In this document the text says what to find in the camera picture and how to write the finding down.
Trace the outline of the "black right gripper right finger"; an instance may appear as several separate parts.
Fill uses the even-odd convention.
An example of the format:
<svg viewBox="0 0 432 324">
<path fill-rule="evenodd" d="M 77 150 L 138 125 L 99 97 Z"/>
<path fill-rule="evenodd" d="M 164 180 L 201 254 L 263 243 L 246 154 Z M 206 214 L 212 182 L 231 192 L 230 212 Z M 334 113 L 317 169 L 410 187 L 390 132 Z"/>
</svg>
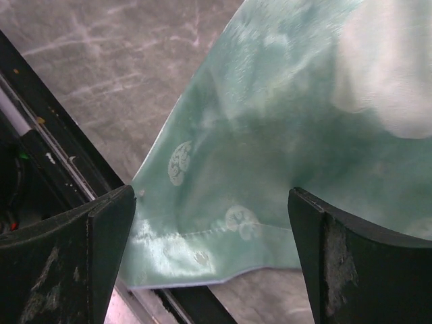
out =
<svg viewBox="0 0 432 324">
<path fill-rule="evenodd" d="M 431 241 L 301 188 L 290 190 L 288 213 L 315 323 L 431 322 Z"/>
</svg>

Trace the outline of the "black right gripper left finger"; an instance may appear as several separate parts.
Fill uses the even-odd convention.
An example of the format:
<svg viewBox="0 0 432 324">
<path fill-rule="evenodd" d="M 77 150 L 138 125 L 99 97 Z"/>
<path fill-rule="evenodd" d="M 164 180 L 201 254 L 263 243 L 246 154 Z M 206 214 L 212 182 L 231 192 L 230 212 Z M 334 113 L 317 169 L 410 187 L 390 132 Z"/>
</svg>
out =
<svg viewBox="0 0 432 324">
<path fill-rule="evenodd" d="M 103 323 L 135 208 L 125 185 L 1 235 L 1 322 Z"/>
</svg>

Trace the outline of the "green satin pillowcase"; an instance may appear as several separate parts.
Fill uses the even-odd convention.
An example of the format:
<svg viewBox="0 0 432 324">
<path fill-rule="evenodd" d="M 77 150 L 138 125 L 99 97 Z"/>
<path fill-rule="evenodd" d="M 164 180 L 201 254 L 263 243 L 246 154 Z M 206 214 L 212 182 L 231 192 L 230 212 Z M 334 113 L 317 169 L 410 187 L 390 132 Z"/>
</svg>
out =
<svg viewBox="0 0 432 324">
<path fill-rule="evenodd" d="M 131 288 L 299 267 L 293 187 L 429 239 L 431 2 L 243 2 L 132 185 Z"/>
</svg>

